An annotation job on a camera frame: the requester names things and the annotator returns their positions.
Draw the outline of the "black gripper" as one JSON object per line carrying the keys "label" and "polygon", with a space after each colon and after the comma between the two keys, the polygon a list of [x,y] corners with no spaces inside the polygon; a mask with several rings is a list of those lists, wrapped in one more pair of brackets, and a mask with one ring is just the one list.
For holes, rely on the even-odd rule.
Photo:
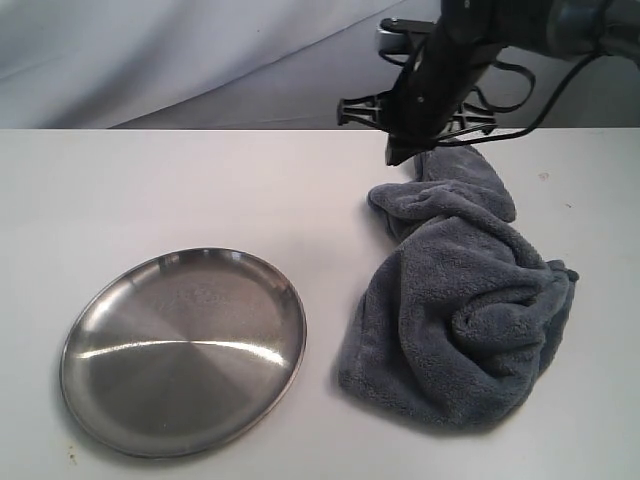
{"label": "black gripper", "polygon": [[467,106],[465,99],[494,59],[493,44],[426,42],[411,54],[390,90],[340,100],[337,121],[388,133],[387,166],[399,166],[458,135],[488,134],[495,128],[494,115]]}

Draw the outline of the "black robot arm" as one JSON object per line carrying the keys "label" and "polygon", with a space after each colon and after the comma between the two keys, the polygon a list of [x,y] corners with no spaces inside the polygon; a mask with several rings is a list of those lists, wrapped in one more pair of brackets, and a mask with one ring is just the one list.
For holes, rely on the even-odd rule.
{"label": "black robot arm", "polygon": [[386,163],[439,147],[500,141],[499,115],[518,104],[489,102],[478,82],[491,67],[524,76],[527,68],[499,60],[515,47],[578,63],[556,87],[525,136],[538,128],[575,76],[603,56],[639,60],[636,1],[443,1],[435,22],[386,18],[379,24],[379,56],[401,71],[387,91],[337,105],[337,122],[387,133]]}

